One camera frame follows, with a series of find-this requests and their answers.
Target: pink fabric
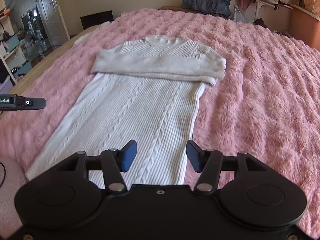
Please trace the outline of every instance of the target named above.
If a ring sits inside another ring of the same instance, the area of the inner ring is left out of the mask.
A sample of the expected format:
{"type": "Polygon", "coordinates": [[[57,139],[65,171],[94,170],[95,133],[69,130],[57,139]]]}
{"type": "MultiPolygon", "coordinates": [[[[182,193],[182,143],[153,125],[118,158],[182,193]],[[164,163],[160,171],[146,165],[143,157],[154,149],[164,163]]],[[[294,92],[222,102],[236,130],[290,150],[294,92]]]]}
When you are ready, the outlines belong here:
{"type": "Polygon", "coordinates": [[[8,238],[22,223],[14,207],[14,196],[27,179],[20,165],[9,157],[0,157],[0,236],[8,238]]]}
{"type": "MultiPolygon", "coordinates": [[[[92,79],[97,52],[152,34],[184,36],[227,59],[226,76],[200,100],[194,140],[225,155],[245,150],[299,185],[308,210],[300,228],[320,235],[320,53],[302,41],[221,17],[141,9],[125,14],[58,58],[24,96],[44,97],[41,111],[1,120],[1,155],[26,170],[92,79]]],[[[197,175],[188,165],[186,182],[197,175]]],[[[220,186],[231,179],[223,173],[220,186]]]]}

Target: white door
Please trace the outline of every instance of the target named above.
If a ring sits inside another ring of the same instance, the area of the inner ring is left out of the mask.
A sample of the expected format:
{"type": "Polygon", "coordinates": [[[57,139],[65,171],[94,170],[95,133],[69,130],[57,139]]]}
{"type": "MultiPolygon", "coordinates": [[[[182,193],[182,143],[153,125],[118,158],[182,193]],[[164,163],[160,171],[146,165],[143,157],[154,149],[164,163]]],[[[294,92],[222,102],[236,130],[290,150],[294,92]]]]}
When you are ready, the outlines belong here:
{"type": "Polygon", "coordinates": [[[53,49],[70,40],[58,0],[36,0],[36,3],[53,49]]]}

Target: white knit dress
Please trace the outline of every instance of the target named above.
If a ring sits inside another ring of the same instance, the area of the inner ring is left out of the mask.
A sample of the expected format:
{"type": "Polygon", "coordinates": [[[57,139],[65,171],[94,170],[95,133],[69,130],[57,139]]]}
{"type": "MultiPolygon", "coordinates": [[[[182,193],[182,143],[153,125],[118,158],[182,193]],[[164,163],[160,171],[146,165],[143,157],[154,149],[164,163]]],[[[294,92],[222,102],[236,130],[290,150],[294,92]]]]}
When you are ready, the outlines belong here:
{"type": "MultiPolygon", "coordinates": [[[[137,156],[123,174],[128,187],[133,183],[183,183],[186,142],[192,138],[199,98],[205,88],[201,81],[214,84],[223,78],[225,63],[212,48],[165,36],[129,41],[101,51],[92,71],[107,74],[98,73],[87,84],[27,177],[36,177],[76,151],[99,155],[106,149],[121,149],[135,139],[137,156]]],[[[105,187],[101,171],[92,171],[89,178],[98,187],[105,187]]]]}

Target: metal screw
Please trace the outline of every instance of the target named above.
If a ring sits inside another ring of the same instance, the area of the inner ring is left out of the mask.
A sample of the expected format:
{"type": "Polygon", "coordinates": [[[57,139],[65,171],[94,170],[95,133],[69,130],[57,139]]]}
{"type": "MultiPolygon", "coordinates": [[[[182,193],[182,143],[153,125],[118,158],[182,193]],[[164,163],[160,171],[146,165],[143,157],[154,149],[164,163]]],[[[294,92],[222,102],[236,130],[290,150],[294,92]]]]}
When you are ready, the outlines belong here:
{"type": "Polygon", "coordinates": [[[22,237],[23,240],[33,240],[33,236],[32,235],[29,235],[29,234],[25,234],[23,237],[22,237]]]}
{"type": "Polygon", "coordinates": [[[163,195],[164,193],[165,193],[165,191],[162,190],[162,189],[161,189],[161,190],[157,190],[157,194],[158,194],[158,195],[163,195]]]}
{"type": "Polygon", "coordinates": [[[297,235],[289,235],[288,240],[298,240],[298,236],[297,235]]]}
{"type": "Polygon", "coordinates": [[[201,183],[197,186],[197,189],[200,191],[210,191],[213,187],[208,183],[201,183]]]}
{"type": "Polygon", "coordinates": [[[109,185],[109,189],[111,189],[112,191],[122,191],[124,190],[124,185],[122,183],[111,183],[109,185]]]}

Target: sweater collar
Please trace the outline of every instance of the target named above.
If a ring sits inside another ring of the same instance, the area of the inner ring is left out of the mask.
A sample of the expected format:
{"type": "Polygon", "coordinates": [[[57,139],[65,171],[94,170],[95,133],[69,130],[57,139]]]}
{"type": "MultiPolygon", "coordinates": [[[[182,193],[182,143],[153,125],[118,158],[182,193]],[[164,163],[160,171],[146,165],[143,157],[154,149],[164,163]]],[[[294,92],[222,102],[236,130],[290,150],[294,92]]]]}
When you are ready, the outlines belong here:
{"type": "Polygon", "coordinates": [[[149,43],[152,43],[158,46],[179,46],[188,41],[182,36],[175,38],[175,37],[168,37],[164,35],[153,35],[153,36],[145,37],[145,40],[149,43]]]}

